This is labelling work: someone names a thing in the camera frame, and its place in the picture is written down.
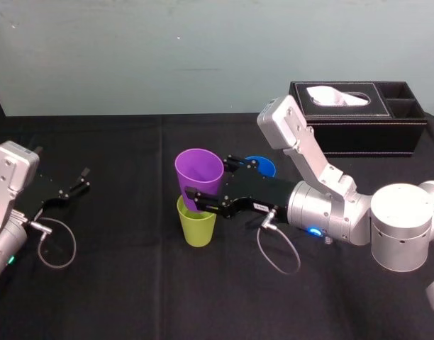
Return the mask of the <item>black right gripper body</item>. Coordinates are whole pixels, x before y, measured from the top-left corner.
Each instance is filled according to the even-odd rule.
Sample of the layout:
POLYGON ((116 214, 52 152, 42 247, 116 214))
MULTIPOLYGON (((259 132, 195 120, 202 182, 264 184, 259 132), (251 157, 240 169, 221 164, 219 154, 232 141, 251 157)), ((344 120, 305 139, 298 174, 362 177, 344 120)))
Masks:
POLYGON ((290 197, 297 182, 263 176, 258 170, 238 169, 225 180, 219 193, 219 215, 231 218, 242 211, 268 213, 287 219, 290 197))

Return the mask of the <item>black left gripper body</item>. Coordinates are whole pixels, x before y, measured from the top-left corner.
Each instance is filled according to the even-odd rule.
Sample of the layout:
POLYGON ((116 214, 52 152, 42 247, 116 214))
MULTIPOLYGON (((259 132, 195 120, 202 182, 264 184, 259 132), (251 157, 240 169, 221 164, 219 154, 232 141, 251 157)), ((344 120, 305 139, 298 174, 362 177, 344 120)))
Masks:
POLYGON ((26 217, 35 217, 53 206, 67 202, 65 189, 45 174, 36 174, 33 181, 18 195, 14 210, 26 217))

